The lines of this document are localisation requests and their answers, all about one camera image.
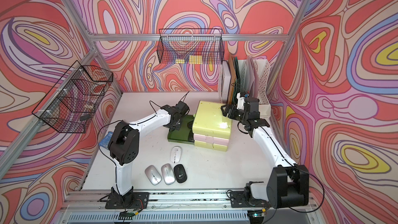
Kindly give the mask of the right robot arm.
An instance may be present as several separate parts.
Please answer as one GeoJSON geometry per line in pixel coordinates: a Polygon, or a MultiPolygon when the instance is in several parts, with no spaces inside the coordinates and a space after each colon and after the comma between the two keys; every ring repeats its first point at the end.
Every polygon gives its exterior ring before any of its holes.
{"type": "Polygon", "coordinates": [[[238,105],[221,106],[222,115],[238,121],[244,132],[260,146],[272,166],[266,196],[273,208],[306,206],[309,203],[309,171],[298,165],[272,134],[270,124],[260,117],[259,99],[242,97],[238,105]]]}

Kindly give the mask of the silver computer mouse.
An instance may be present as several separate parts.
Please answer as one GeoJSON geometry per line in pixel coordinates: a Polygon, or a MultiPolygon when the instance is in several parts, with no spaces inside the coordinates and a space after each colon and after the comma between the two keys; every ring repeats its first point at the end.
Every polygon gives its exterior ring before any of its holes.
{"type": "Polygon", "coordinates": [[[174,170],[169,163],[161,167],[161,173],[166,185],[171,185],[175,182],[174,170]]]}
{"type": "Polygon", "coordinates": [[[162,181],[162,176],[155,166],[150,165],[145,169],[145,175],[149,179],[152,185],[158,185],[162,181]]]}

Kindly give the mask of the white computer mouse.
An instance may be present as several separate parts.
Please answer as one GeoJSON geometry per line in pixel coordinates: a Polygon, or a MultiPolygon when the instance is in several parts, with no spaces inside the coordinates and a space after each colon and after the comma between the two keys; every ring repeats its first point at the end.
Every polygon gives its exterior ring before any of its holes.
{"type": "Polygon", "coordinates": [[[170,160],[173,164],[179,163],[182,156],[182,148],[180,146],[175,146],[171,150],[170,160]]]}

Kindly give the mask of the black computer mouse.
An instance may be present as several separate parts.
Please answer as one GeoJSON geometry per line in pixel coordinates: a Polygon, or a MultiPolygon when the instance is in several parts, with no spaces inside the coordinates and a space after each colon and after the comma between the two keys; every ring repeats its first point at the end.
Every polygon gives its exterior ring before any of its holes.
{"type": "Polygon", "coordinates": [[[187,172],[182,164],[178,164],[174,167],[174,174],[176,181],[180,184],[187,180],[187,172]]]}

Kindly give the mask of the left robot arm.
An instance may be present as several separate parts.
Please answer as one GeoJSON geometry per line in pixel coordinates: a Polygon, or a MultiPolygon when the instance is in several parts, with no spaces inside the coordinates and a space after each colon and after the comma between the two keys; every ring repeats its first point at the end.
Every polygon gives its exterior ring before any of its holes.
{"type": "Polygon", "coordinates": [[[182,118],[189,112],[186,103],[179,101],[175,106],[165,105],[154,114],[138,121],[119,121],[108,143],[110,158],[115,164],[115,182],[106,202],[107,209],[144,209],[145,204],[133,192],[132,165],[140,148],[140,138],[160,127],[170,131],[178,130],[182,118]]]}

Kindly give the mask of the green drawer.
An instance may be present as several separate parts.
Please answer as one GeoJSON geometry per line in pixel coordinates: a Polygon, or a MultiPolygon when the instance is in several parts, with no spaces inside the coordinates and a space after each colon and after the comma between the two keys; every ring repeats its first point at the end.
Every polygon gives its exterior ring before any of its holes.
{"type": "Polygon", "coordinates": [[[167,135],[167,140],[173,143],[194,145],[194,133],[192,130],[193,122],[193,115],[184,116],[180,122],[180,129],[169,131],[167,135]]]}

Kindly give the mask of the green drawer cabinet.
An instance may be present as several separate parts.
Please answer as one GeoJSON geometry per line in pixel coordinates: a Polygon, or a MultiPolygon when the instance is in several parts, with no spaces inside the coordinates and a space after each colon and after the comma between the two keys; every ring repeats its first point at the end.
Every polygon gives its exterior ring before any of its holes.
{"type": "Polygon", "coordinates": [[[217,151],[227,151],[232,131],[232,119],[225,117],[223,104],[200,101],[192,126],[194,145],[217,151]]]}

